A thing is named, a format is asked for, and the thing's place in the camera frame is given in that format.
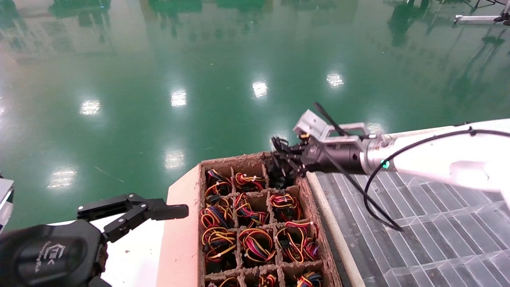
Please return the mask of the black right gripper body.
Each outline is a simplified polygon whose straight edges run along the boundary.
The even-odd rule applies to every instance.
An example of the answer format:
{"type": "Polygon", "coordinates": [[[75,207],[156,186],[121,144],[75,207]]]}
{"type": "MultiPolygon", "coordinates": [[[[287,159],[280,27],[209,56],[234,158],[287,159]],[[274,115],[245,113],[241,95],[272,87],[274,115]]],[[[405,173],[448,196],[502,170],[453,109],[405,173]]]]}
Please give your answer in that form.
{"type": "Polygon", "coordinates": [[[364,175],[359,153],[360,149],[353,144],[325,145],[311,142],[301,154],[301,163],[310,172],[340,173],[334,165],[337,163],[350,174],[364,175]]]}

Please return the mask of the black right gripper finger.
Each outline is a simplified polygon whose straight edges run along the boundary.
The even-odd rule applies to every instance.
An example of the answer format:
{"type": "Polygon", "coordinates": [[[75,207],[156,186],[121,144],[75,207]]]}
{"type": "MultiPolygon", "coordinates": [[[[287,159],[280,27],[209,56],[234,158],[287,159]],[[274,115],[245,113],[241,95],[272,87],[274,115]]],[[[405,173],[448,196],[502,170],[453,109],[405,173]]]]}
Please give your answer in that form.
{"type": "Polygon", "coordinates": [[[280,157],[278,162],[284,178],[302,177],[306,172],[306,167],[297,157],[280,157]]]}
{"type": "Polygon", "coordinates": [[[299,138],[295,145],[291,145],[284,138],[274,138],[274,149],[277,154],[301,155],[306,147],[306,139],[299,138]]]}

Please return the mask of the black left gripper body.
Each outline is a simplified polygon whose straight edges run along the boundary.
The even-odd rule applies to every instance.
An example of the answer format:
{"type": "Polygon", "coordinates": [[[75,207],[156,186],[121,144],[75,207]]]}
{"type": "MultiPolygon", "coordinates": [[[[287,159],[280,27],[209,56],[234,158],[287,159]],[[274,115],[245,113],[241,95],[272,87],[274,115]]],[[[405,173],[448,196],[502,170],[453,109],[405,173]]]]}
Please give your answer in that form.
{"type": "Polygon", "coordinates": [[[2,287],[108,286],[107,240],[85,220],[36,225],[1,234],[2,287]]]}

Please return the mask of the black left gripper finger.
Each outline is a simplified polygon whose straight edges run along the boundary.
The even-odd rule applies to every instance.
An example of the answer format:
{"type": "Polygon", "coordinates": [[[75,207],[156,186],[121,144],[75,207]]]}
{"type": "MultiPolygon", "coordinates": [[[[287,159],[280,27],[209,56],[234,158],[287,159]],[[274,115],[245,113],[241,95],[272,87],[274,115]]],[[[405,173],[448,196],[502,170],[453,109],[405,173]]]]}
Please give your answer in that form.
{"type": "Polygon", "coordinates": [[[78,207],[77,219],[91,222],[119,214],[104,227],[103,236],[111,243],[147,220],[173,220],[189,216],[186,204],[167,205],[163,199],[146,199],[138,194],[119,195],[78,207]]]}

